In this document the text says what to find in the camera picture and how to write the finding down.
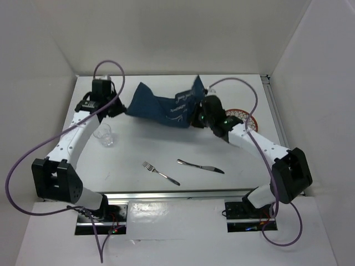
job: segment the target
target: white table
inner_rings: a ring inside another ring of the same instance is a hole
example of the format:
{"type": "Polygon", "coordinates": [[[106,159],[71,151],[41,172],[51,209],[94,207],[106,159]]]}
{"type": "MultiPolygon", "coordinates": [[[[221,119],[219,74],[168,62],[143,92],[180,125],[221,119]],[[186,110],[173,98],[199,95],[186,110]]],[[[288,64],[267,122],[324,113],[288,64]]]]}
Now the white table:
{"type": "MultiPolygon", "coordinates": [[[[31,216],[16,266],[337,265],[314,198],[298,197],[293,201],[303,218],[303,235],[287,248],[269,244],[261,232],[227,233],[226,219],[220,213],[223,203],[213,202],[207,206],[194,200],[169,202],[175,207],[166,214],[177,219],[157,226],[158,220],[146,217],[146,230],[141,229],[144,216],[136,213],[140,223],[131,218],[126,235],[110,237],[104,249],[104,264],[100,264],[93,236],[74,235],[76,212],[31,216]],[[176,234],[176,230],[182,230],[182,234],[176,234]]],[[[65,206],[62,202],[35,203],[33,211],[49,212],[65,206]]],[[[298,219],[290,205],[280,205],[277,227],[278,231],[266,232],[273,241],[287,243],[298,234],[298,219]]]]}
{"type": "MultiPolygon", "coordinates": [[[[276,128],[259,75],[235,75],[245,79],[256,89],[259,97],[254,117],[259,133],[279,144],[276,128]]],[[[196,76],[127,76],[120,96],[123,104],[131,103],[140,82],[155,95],[173,98],[176,93],[190,89],[196,76]]],[[[224,75],[202,75],[204,86],[224,75]]],[[[74,108],[84,94],[91,90],[92,77],[79,77],[75,86],[64,127],[70,124],[74,108]]],[[[113,77],[116,89],[121,77],[113,77]]],[[[236,81],[225,81],[215,86],[223,107],[250,111],[255,99],[250,89],[236,81]]],[[[103,147],[93,136],[78,161],[77,173],[84,186],[97,192],[146,192],[192,190],[242,190],[270,181],[263,162],[247,152],[232,147],[213,135],[209,129],[177,129],[156,122],[124,114],[103,121],[117,136],[112,148],[103,147]],[[181,166],[182,159],[198,165],[211,165],[225,171],[225,175],[181,166]],[[141,165],[147,161],[159,171],[181,183],[176,186],[141,165]]]]}

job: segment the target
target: fork handle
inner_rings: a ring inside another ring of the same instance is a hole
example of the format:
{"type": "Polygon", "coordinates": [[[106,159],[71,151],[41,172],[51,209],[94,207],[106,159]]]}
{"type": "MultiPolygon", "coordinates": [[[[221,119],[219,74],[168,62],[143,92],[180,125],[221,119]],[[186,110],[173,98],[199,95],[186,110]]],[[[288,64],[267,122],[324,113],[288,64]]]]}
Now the fork handle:
{"type": "Polygon", "coordinates": [[[169,176],[166,176],[165,174],[163,174],[163,173],[161,173],[161,172],[158,172],[158,171],[157,171],[157,173],[160,174],[161,176],[164,176],[164,177],[165,177],[167,180],[169,180],[171,183],[174,183],[174,184],[176,184],[177,186],[180,185],[180,183],[178,183],[178,181],[176,181],[176,180],[170,178],[169,176]]]}
{"type": "Polygon", "coordinates": [[[194,165],[193,163],[185,162],[185,161],[180,160],[180,159],[177,160],[177,163],[179,163],[181,165],[187,165],[187,166],[191,166],[191,167],[202,168],[202,166],[200,166],[200,165],[194,165]]]}

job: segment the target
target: cable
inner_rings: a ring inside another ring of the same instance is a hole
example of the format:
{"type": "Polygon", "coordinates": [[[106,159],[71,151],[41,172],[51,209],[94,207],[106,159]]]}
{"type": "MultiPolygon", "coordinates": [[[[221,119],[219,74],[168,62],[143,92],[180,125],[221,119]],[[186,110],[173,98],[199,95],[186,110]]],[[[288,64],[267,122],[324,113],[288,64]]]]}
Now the cable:
{"type": "MultiPolygon", "coordinates": [[[[257,96],[257,93],[256,93],[256,90],[253,88],[252,85],[250,85],[248,82],[246,82],[245,80],[243,79],[240,79],[240,78],[236,78],[236,77],[230,77],[230,78],[223,78],[223,79],[220,79],[216,82],[214,82],[212,85],[209,86],[208,89],[211,89],[213,86],[217,85],[218,83],[221,83],[223,81],[226,81],[226,80],[237,80],[239,82],[242,82],[244,83],[245,85],[247,85],[251,90],[252,92],[254,93],[254,96],[255,96],[255,105],[253,107],[253,109],[251,110],[251,112],[249,113],[249,116],[247,117],[247,119],[245,120],[245,130],[247,132],[247,134],[249,135],[250,139],[252,140],[252,142],[254,143],[254,145],[256,146],[258,152],[260,153],[261,157],[262,157],[262,160],[264,161],[265,163],[265,166],[267,168],[267,171],[270,175],[270,179],[271,179],[271,185],[273,187],[273,191],[275,193],[275,212],[274,214],[270,213],[270,218],[276,218],[277,214],[278,214],[278,208],[279,208],[279,204],[280,204],[280,197],[279,197],[279,194],[278,194],[278,190],[277,190],[277,186],[276,186],[276,181],[275,181],[275,178],[272,174],[272,171],[271,171],[271,168],[270,166],[268,165],[268,162],[267,162],[267,159],[266,159],[266,156],[265,154],[262,152],[262,149],[260,148],[259,144],[257,143],[257,141],[255,140],[255,138],[253,137],[253,135],[250,133],[250,131],[248,130],[248,123],[249,123],[249,120],[251,118],[251,116],[253,115],[254,111],[256,110],[256,107],[257,107],[257,104],[258,104],[258,96],[257,96]]],[[[287,247],[289,245],[293,245],[295,244],[299,238],[301,237],[302,235],[302,230],[303,230],[303,223],[302,223],[302,218],[301,218],[301,215],[298,211],[298,209],[296,208],[296,206],[290,202],[290,204],[292,205],[292,207],[295,209],[296,213],[297,213],[297,216],[298,216],[298,219],[300,221],[300,232],[298,233],[298,236],[296,237],[296,239],[290,243],[287,243],[287,244],[278,244],[276,242],[273,242],[272,240],[270,240],[266,235],[265,235],[265,228],[268,224],[270,224],[271,222],[268,222],[266,223],[263,227],[262,227],[262,235],[265,237],[265,239],[270,242],[271,244],[273,245],[277,245],[279,247],[287,247]]]]}
{"type": "Polygon", "coordinates": [[[33,147],[32,149],[30,149],[29,151],[27,151],[24,155],[22,155],[16,162],[15,164],[11,167],[9,173],[7,174],[7,177],[6,177],[6,181],[5,181],[5,193],[6,193],[6,197],[7,199],[9,200],[9,203],[15,208],[17,209],[18,211],[24,213],[24,214],[27,214],[27,215],[31,215],[31,216],[47,216],[47,215],[52,215],[52,214],[57,214],[57,213],[61,213],[61,212],[65,212],[65,211],[68,211],[70,209],[73,209],[73,210],[76,210],[77,209],[83,209],[87,215],[89,216],[92,224],[93,224],[93,229],[94,229],[94,234],[95,234],[95,239],[96,239],[96,243],[98,245],[98,249],[99,249],[99,254],[100,254],[100,260],[101,260],[101,263],[103,262],[103,253],[102,253],[102,250],[100,248],[100,243],[99,243],[99,238],[98,238],[98,234],[97,234],[97,230],[96,230],[96,226],[95,226],[95,222],[93,220],[93,217],[91,215],[91,213],[83,208],[83,207],[67,207],[65,209],[60,209],[58,211],[54,211],[54,212],[46,212],[46,213],[34,213],[34,212],[29,212],[29,211],[26,211],[25,209],[21,208],[19,205],[17,205],[15,203],[15,201],[13,200],[13,198],[11,197],[11,194],[10,194],[10,190],[9,190],[9,183],[10,183],[10,179],[12,177],[12,174],[14,173],[15,169],[17,168],[17,166],[28,156],[30,155],[32,152],[34,152],[35,150],[41,148],[42,146],[44,146],[45,144],[48,144],[50,143],[51,141],[59,138],[60,136],[68,133],[70,130],[73,130],[75,127],[85,123],[86,121],[88,121],[90,118],[92,118],[94,115],[97,115],[98,113],[106,110],[109,106],[111,106],[112,104],[114,104],[116,102],[116,100],[118,99],[119,95],[122,93],[122,90],[124,88],[124,85],[125,85],[125,81],[126,81],[126,78],[125,78],[125,73],[124,73],[124,70],[122,68],[122,66],[115,62],[115,61],[112,61],[112,60],[103,60],[101,61],[95,68],[95,71],[94,71],[94,78],[95,78],[95,74],[96,74],[96,71],[98,70],[99,66],[101,66],[102,64],[104,63],[113,63],[115,64],[116,66],[118,66],[118,68],[121,70],[121,73],[122,73],[122,84],[121,84],[121,88],[120,90],[118,91],[117,95],[111,100],[109,101],[106,105],[104,105],[102,108],[100,108],[99,110],[93,112],[92,114],[90,114],[89,116],[87,116],[86,118],[84,118],[82,121],[78,122],[76,125],[74,126],[71,126],[69,128],[67,128],[66,130],[63,130],[61,133],[43,141],[42,143],[38,144],[37,146],[33,147]]]}

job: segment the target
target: knife blade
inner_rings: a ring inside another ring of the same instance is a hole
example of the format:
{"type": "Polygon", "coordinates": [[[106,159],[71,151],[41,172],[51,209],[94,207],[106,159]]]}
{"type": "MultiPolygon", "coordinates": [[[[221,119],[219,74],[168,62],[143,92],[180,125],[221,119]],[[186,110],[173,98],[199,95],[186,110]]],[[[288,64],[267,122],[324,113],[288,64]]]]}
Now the knife blade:
{"type": "Polygon", "coordinates": [[[214,166],[201,166],[201,165],[194,165],[193,163],[189,163],[189,162],[185,162],[181,159],[178,159],[177,162],[181,165],[187,165],[187,166],[191,166],[191,167],[196,167],[199,169],[203,169],[203,170],[207,170],[207,171],[212,171],[212,172],[216,172],[216,173],[223,173],[224,171],[214,167],[214,166]]]}

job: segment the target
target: knife handle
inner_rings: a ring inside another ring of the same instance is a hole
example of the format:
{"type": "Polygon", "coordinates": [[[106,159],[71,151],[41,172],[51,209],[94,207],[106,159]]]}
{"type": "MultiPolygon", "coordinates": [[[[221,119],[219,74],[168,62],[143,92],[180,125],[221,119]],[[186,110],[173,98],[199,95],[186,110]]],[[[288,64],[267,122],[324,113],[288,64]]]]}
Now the knife handle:
{"type": "Polygon", "coordinates": [[[181,165],[187,165],[187,166],[192,166],[192,167],[201,168],[201,166],[199,166],[199,165],[194,165],[194,164],[192,164],[192,163],[185,162],[185,161],[180,160],[180,159],[177,160],[177,163],[179,163],[179,164],[181,164],[181,165]]]}

